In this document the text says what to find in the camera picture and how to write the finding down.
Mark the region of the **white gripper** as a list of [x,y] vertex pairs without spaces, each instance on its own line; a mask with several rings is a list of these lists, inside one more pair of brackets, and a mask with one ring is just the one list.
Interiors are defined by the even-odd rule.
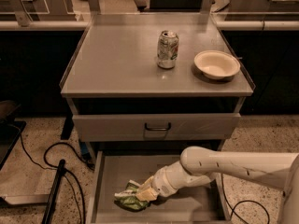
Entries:
[[158,195],[169,197],[177,191],[167,178],[167,166],[165,166],[141,184],[135,196],[139,201],[150,202],[155,201]]

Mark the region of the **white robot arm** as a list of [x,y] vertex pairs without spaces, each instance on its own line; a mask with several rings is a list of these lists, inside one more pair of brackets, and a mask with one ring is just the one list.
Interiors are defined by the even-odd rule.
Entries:
[[184,149],[175,163],[159,169],[138,190],[140,201],[169,197],[179,189],[203,186],[226,174],[283,192],[278,224],[299,223],[299,154]]

